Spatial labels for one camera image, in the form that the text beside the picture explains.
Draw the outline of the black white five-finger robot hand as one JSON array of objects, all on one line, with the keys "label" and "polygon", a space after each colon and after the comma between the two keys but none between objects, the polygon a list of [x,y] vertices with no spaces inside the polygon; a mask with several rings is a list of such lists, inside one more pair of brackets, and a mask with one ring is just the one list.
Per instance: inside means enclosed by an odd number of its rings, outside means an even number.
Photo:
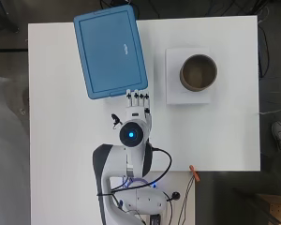
[{"label": "black white five-finger robot hand", "polygon": [[147,91],[126,90],[126,120],[140,119],[146,123],[152,121],[150,97]]}]

